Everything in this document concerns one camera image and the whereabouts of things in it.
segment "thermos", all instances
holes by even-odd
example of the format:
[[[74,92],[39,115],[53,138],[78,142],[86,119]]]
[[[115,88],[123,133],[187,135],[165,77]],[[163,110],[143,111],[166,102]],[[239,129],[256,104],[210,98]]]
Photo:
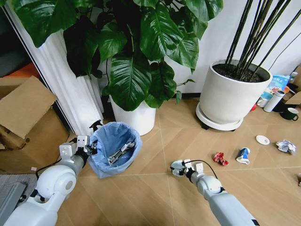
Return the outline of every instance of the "thermos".
[[[285,95],[284,92],[277,91],[274,94],[274,96],[271,98],[271,100],[269,100],[269,102],[263,108],[264,111],[271,112],[274,109],[274,107],[278,104],[278,102],[283,98],[284,95]]]

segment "gray mat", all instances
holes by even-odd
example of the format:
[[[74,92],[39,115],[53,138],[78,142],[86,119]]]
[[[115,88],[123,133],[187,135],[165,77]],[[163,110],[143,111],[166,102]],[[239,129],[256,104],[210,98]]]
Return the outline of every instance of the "gray mat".
[[[0,175],[0,206],[15,182],[27,185],[24,194],[28,198],[36,186],[37,179],[34,174]]]

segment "white column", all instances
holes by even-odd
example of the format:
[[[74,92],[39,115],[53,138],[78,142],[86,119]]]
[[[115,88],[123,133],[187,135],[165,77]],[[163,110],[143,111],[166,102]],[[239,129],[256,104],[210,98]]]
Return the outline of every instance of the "white column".
[[[44,82],[57,96],[58,104],[77,135],[90,135],[89,126],[103,119],[103,105],[99,96],[97,79],[75,77],[67,62],[63,32],[50,35],[36,48],[11,6],[5,6],[11,23],[39,69]]]

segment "white plate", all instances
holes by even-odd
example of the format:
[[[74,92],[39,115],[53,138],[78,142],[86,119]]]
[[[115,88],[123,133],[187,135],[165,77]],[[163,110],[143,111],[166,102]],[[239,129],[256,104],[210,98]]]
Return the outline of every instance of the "white plate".
[[[269,139],[263,135],[257,135],[256,140],[259,144],[269,145]]]

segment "white bottle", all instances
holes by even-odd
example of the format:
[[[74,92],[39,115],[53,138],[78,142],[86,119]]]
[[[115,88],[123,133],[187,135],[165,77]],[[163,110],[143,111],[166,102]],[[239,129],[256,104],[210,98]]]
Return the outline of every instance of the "white bottle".
[[[283,98],[285,93],[283,91],[277,91],[274,96],[269,100],[269,102],[263,108],[266,112],[271,112],[278,102]]]
[[[295,78],[297,75],[298,75],[298,72],[292,72],[288,83],[293,83],[295,81]]]

